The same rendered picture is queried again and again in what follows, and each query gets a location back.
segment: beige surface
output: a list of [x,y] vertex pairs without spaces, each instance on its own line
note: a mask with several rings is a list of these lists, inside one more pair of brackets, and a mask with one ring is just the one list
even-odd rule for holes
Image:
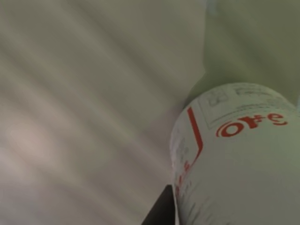
[[138,225],[203,74],[196,0],[2,0],[1,224]]

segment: black object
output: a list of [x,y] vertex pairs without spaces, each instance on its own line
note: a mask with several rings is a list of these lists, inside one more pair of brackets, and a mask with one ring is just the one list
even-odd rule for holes
[[175,225],[175,202],[172,185],[167,185],[142,225]]

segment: corrugated surface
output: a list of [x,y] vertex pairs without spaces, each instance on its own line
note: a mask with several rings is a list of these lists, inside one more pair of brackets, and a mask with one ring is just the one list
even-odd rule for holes
[[140,224],[202,32],[197,0],[2,0],[0,223]]

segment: ribbed background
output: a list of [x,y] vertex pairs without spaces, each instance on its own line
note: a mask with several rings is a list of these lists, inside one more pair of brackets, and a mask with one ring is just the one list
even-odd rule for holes
[[203,75],[198,0],[0,1],[0,224],[139,225]]

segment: white container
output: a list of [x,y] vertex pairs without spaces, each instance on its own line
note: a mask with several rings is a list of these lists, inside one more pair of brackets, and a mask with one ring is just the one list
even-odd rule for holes
[[257,84],[211,89],[172,131],[181,225],[300,224],[300,116]]

